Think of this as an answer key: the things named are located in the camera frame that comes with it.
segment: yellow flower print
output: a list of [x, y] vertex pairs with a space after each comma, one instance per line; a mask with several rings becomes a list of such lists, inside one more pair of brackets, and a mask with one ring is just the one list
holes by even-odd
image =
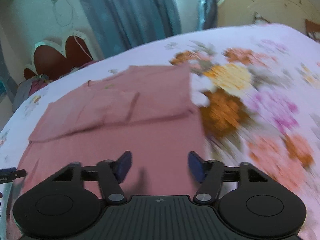
[[302, 71], [299, 71], [302, 79], [314, 88], [320, 88], [320, 77], [316, 73], [312, 73], [305, 65], [301, 64]]
[[37, 103], [40, 100], [41, 96], [34, 96], [32, 102]]
[[211, 79], [214, 87], [222, 88], [230, 95], [242, 95], [243, 90], [252, 87], [250, 72], [245, 67], [232, 63], [211, 67], [204, 75]]

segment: folded pink garment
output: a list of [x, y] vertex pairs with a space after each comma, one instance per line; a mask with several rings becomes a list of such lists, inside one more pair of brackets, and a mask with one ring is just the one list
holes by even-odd
[[126, 123], [139, 94], [115, 89], [94, 91], [85, 87], [75, 92], [48, 105], [29, 136], [30, 142], [44, 142], [103, 125]]
[[[117, 122], [111, 124], [113, 115]], [[19, 194], [70, 162], [91, 166], [117, 159], [126, 150], [133, 155], [121, 184], [127, 196], [194, 195], [199, 185], [190, 175], [187, 156], [195, 151], [204, 157], [204, 136], [198, 109], [190, 101], [189, 66], [130, 67], [111, 78], [89, 81], [52, 103], [20, 160], [18, 169], [28, 174]], [[12, 188], [21, 181], [15, 180]], [[96, 182], [84, 185], [101, 197]], [[12, 218], [12, 198], [16, 196], [8, 202], [7, 238], [16, 240], [20, 233]]]

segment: blue object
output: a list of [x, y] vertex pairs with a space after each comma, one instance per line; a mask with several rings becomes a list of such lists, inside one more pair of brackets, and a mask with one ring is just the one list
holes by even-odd
[[190, 152], [188, 155], [188, 166], [196, 181], [202, 183], [205, 179], [203, 160], [196, 153]]
[[118, 183], [122, 183], [128, 174], [128, 171], [132, 165], [132, 154], [131, 152], [125, 152], [117, 161], [117, 167], [115, 175]]
[[10, 172], [16, 171], [17, 168], [12, 167], [12, 168], [7, 168], [7, 169], [0, 169], [0, 176], [4, 174], [8, 174]]

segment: floral bedsheet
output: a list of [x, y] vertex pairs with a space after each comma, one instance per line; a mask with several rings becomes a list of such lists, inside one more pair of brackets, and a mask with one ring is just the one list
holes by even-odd
[[[0, 133], [0, 168], [17, 166], [47, 105], [88, 79], [129, 65], [191, 64], [208, 159], [250, 162], [297, 194], [307, 207], [300, 237], [320, 239], [320, 44], [284, 25], [219, 28], [155, 41], [97, 62], [38, 91]], [[224, 186], [222, 194], [236, 184]], [[0, 237], [5, 193], [0, 185]]]

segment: red headboard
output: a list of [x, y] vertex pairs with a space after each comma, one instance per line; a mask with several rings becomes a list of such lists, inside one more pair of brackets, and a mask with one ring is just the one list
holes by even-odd
[[55, 81], [72, 68], [97, 60], [89, 48], [91, 45], [87, 36], [78, 31], [69, 34], [62, 41], [62, 46], [52, 41], [38, 42], [32, 53], [32, 66], [24, 70], [24, 77], [29, 79], [37, 74], [45, 74]]

